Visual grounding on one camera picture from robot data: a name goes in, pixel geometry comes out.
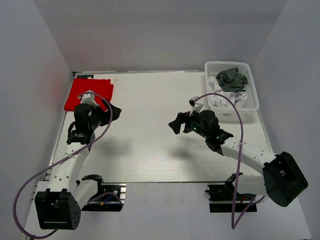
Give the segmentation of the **grey t shirt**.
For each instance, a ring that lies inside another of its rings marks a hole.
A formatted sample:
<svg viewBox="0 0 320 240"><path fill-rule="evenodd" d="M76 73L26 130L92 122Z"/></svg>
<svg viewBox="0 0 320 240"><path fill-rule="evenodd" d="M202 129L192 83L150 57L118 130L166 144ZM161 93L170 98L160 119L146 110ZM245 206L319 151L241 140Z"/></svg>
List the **grey t shirt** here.
<svg viewBox="0 0 320 240"><path fill-rule="evenodd" d="M246 92L246 85L249 84L248 78L239 73L237 67L229 68L216 75L218 85L224 92L243 93Z"/></svg>

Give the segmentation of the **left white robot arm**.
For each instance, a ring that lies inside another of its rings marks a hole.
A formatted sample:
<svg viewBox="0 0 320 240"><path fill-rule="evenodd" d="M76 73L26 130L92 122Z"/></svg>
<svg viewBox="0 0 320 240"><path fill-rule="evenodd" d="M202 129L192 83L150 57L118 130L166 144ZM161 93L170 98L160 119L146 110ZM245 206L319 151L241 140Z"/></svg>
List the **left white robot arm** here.
<svg viewBox="0 0 320 240"><path fill-rule="evenodd" d="M81 210L91 198L105 196L106 187L97 174L80 177L80 171L96 139L95 130L120 117L122 110L103 101L104 111L93 99L83 100L74 109L74 122L68 129L66 161L58 165L45 191L36 193L34 202L39 226L43 230L75 230Z"/></svg>

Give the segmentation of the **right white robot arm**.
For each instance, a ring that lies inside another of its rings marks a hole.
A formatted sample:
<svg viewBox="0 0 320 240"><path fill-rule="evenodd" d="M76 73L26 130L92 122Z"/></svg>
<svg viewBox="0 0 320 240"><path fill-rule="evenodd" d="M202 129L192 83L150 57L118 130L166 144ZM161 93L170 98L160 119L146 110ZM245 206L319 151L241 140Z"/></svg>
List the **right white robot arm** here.
<svg viewBox="0 0 320 240"><path fill-rule="evenodd" d="M236 200L243 194L269 197L281 207L287 207L308 186L307 179L288 152L280 154L265 152L240 143L231 133L223 130L211 110L180 112L169 127L177 135L194 132L205 139L210 150L224 157L240 160L258 175L239 174L225 188L226 195Z"/></svg>

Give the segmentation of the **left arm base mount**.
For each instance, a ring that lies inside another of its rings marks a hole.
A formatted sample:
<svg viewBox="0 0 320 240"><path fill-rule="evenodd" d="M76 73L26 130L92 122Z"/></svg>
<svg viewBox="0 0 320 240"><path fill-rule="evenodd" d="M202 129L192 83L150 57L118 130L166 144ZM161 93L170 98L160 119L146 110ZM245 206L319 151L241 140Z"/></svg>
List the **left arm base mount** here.
<svg viewBox="0 0 320 240"><path fill-rule="evenodd" d="M120 212L126 198L126 183L97 183L98 192L89 198L82 212Z"/></svg>

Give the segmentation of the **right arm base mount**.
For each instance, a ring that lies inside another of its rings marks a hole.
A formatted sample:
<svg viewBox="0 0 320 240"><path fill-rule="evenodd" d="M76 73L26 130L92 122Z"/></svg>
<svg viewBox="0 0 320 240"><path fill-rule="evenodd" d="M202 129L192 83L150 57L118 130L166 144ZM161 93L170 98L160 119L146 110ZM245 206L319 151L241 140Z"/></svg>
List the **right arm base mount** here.
<svg viewBox="0 0 320 240"><path fill-rule="evenodd" d="M210 213L231 213L234 188L226 184L209 184L204 191L209 198ZM253 198L252 194L237 193L235 212L241 213Z"/></svg>

